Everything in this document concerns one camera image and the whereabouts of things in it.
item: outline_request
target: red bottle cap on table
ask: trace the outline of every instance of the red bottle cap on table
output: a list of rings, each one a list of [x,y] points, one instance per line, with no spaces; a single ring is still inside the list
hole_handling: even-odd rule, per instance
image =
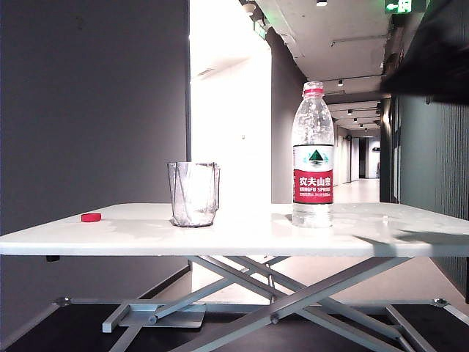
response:
[[[82,222],[96,222],[101,220],[101,213],[87,213],[81,216]]]

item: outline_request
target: clear plastic cup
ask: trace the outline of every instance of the clear plastic cup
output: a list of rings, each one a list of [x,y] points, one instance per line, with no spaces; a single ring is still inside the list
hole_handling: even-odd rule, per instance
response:
[[[173,225],[203,227],[213,224],[218,210],[220,168],[216,163],[168,163]]]

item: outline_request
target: green exit sign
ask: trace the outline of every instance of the green exit sign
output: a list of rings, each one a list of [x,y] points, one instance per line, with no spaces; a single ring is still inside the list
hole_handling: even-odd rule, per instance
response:
[[[425,12],[426,0],[385,0],[386,13]]]

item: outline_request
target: plastic water bottle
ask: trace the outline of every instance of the plastic water bottle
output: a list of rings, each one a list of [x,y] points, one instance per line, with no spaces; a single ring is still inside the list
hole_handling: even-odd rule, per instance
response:
[[[332,225],[334,128],[322,82],[308,82],[295,115],[292,223],[300,227]]]

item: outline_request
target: shiny floor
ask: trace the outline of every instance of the shiny floor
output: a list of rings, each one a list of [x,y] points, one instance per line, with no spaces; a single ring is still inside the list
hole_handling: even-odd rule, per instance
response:
[[[379,180],[363,179],[335,187],[335,202],[378,202]],[[273,266],[306,285],[354,265],[365,258],[356,257],[291,257]],[[177,285],[179,294],[188,286],[192,291],[220,279],[212,272],[193,266],[193,272]],[[176,290],[172,287],[162,296],[172,296]],[[340,301],[382,301],[382,300],[426,300],[442,297],[457,309],[469,315],[469,305],[429,258],[414,258],[400,266],[366,280],[356,286],[337,293],[334,298]],[[267,300],[238,285],[227,288],[206,297],[204,301],[239,302],[266,304]]]

